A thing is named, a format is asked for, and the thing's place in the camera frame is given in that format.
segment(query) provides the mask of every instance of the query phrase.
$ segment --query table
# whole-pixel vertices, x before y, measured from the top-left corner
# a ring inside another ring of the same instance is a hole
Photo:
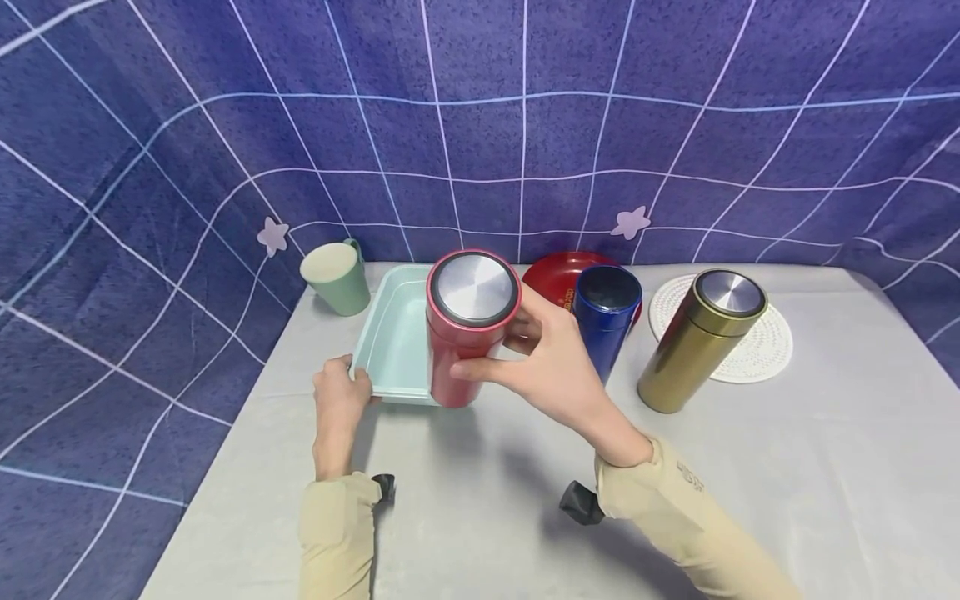
[[[368,265],[372,289],[392,266]],[[659,415],[634,390],[656,345],[643,318],[607,386],[614,401],[685,455],[805,597],[960,598],[960,393],[947,374],[863,276],[728,266],[754,277],[790,323],[790,366],[754,385],[710,381],[681,413]],[[632,270],[649,301],[704,267]],[[141,598],[296,597],[310,375],[353,350],[364,319],[335,317],[304,292]],[[397,480],[377,521],[374,598],[698,597],[628,524],[585,528],[560,513],[572,479],[594,483],[592,458],[493,385],[459,411],[380,406],[355,461]]]

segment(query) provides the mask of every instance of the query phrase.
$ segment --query light blue plastic container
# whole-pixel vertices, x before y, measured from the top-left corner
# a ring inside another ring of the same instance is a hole
[[[387,272],[353,352],[353,367],[367,370],[373,395],[384,402],[439,406],[430,396],[427,377],[429,273],[429,265],[401,265]]]

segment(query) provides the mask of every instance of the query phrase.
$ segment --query red thermos bottle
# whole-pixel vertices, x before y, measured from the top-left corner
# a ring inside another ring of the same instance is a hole
[[[493,354],[520,307],[520,278],[506,260],[482,250],[444,256],[426,280],[430,395],[447,408],[467,406],[480,383],[454,379],[461,359]]]

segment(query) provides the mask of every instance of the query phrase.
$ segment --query wall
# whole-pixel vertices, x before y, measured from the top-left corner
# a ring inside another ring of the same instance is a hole
[[[136,596],[347,235],[845,267],[960,377],[955,2],[72,1],[0,3],[4,597]]]

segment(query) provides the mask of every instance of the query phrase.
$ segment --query white round trivet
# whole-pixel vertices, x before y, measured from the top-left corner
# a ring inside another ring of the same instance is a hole
[[[696,275],[671,279],[664,283],[650,300],[647,314],[657,341],[673,319],[674,313]],[[711,379],[727,383],[757,383],[783,371],[793,356],[793,334],[790,325],[772,303],[736,348],[717,367]]]

